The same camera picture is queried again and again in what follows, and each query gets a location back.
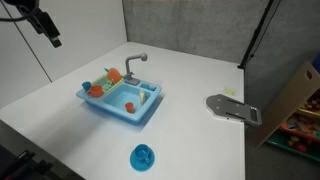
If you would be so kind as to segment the white cream bottle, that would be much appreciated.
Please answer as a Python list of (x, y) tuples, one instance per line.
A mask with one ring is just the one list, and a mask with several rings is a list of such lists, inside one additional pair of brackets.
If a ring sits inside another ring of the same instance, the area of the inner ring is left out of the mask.
[(140, 90), (140, 105), (141, 107), (144, 105), (145, 103), (145, 91), (144, 90)]

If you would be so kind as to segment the small orange cup in sink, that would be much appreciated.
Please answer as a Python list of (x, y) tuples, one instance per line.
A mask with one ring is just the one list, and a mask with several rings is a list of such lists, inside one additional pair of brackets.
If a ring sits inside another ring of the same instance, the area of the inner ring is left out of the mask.
[(125, 104), (125, 108), (126, 108), (128, 113), (134, 113), (135, 112), (134, 104), (132, 102), (126, 103)]

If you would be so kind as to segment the blue toy sink basin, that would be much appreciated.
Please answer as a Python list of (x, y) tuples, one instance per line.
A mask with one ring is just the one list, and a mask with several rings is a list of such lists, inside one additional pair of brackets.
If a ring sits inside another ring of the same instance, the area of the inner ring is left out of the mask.
[[(140, 105), (140, 90), (145, 91), (145, 103), (142, 107)], [(104, 93), (101, 97), (90, 97), (83, 88), (76, 93), (76, 96), (95, 108), (109, 112), (132, 125), (139, 126), (153, 114), (153, 104), (161, 90), (160, 86), (143, 80), (136, 86), (127, 84), (123, 80), (115, 89), (109, 93)], [(134, 104), (134, 113), (127, 112), (125, 104), (128, 102)]]

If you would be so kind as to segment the grey toy faucet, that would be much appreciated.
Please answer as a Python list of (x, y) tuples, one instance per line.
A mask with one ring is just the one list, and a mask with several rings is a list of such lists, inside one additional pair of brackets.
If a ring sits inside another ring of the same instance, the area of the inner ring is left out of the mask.
[(141, 53), (138, 55), (129, 56), (125, 60), (125, 66), (126, 66), (125, 82), (133, 86), (136, 86), (140, 83), (139, 79), (133, 77), (134, 73), (130, 65), (130, 62), (136, 59), (140, 59), (141, 61), (146, 61), (148, 59), (148, 55), (146, 53)]

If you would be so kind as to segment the orange plate in rack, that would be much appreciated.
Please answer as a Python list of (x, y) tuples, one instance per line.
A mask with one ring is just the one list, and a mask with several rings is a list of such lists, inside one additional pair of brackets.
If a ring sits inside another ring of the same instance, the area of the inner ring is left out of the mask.
[(116, 68), (110, 68), (108, 71), (108, 79), (113, 83), (118, 83), (122, 79), (122, 76)]

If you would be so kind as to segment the yellow green dish rack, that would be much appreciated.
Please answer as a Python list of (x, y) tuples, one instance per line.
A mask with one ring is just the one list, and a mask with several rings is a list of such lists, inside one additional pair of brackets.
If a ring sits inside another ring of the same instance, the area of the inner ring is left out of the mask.
[(122, 81), (123, 79), (121, 79), (118, 83), (114, 83), (113, 81), (109, 80), (108, 75), (105, 74), (99, 77), (98, 79), (94, 80), (92, 82), (92, 85), (101, 85), (103, 92), (109, 93), (113, 89), (115, 89)]

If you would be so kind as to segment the grey metal mounting plate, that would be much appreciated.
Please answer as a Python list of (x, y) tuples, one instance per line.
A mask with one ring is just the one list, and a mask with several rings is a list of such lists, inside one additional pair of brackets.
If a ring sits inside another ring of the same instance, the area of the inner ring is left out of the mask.
[(223, 94), (207, 97), (205, 104), (214, 115), (227, 120), (238, 120), (249, 126), (260, 126), (262, 124), (259, 109)]

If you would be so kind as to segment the blue cup on saucer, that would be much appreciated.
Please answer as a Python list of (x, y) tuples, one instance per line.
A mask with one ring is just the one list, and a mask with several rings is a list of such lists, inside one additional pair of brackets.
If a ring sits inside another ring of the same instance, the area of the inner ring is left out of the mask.
[(139, 144), (135, 149), (134, 149), (134, 155), (136, 159), (140, 163), (144, 163), (149, 165), (151, 160), (150, 160), (150, 148), (146, 144)]

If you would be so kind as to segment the orange mug on rack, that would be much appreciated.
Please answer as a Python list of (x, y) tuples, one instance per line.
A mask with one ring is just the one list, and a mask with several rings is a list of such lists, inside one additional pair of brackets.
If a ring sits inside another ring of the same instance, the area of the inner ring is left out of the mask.
[(101, 97), (104, 94), (102, 86), (101, 85), (93, 85), (88, 91), (87, 95), (91, 97)]

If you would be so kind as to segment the yellow sticky note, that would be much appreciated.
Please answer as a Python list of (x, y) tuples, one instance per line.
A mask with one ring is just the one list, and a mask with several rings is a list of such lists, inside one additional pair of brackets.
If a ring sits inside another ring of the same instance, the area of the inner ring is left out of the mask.
[(224, 88), (223, 93), (230, 96), (236, 96), (237, 91), (232, 88)]

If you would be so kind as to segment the small blue cup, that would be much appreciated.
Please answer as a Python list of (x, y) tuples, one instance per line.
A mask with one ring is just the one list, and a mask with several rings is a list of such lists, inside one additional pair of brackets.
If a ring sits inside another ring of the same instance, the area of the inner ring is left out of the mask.
[(91, 83), (89, 81), (86, 81), (82, 84), (82, 87), (85, 91), (88, 91), (91, 88)]

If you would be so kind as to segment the blue saucer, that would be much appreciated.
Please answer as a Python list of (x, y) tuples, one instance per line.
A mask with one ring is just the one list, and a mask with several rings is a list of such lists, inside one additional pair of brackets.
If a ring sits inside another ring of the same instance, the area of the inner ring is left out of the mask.
[(153, 152), (153, 150), (152, 150), (151, 148), (150, 148), (150, 150), (151, 150), (151, 152), (150, 152), (150, 160), (151, 160), (151, 162), (150, 162), (149, 165), (144, 164), (144, 163), (140, 163), (140, 162), (136, 159), (136, 157), (135, 157), (135, 155), (134, 155), (134, 150), (131, 152), (131, 155), (130, 155), (130, 165), (131, 165), (131, 167), (132, 167), (134, 170), (143, 172), (143, 171), (149, 170), (149, 169), (153, 166), (153, 164), (154, 164), (154, 162), (155, 162), (155, 155), (154, 155), (154, 152)]

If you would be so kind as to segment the black tripod pole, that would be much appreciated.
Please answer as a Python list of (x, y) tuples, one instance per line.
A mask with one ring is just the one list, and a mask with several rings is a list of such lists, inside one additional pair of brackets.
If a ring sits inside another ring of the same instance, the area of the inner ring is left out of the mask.
[(262, 14), (262, 17), (254, 30), (253, 36), (250, 40), (250, 43), (245, 51), (245, 54), (241, 60), (241, 63), (238, 65), (239, 69), (246, 69), (246, 66), (248, 62), (255, 56), (256, 51), (258, 50), (258, 47), (260, 43), (262, 42), (262, 39), (272, 21), (274, 18), (280, 3), (282, 0), (269, 0), (264, 12)]

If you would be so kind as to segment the wooden toy shelf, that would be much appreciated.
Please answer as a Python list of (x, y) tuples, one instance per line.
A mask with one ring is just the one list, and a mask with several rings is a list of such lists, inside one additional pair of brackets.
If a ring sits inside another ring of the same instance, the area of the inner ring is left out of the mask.
[(319, 81), (319, 72), (305, 62), (262, 114), (252, 144), (267, 143), (319, 162)]

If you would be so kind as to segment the black equipment lower left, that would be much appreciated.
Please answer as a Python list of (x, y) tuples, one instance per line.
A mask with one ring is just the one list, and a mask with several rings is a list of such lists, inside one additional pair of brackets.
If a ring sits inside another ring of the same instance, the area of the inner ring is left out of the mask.
[(34, 152), (23, 151), (14, 155), (0, 146), (0, 180), (50, 180), (47, 173), (53, 167), (51, 162), (33, 161)]

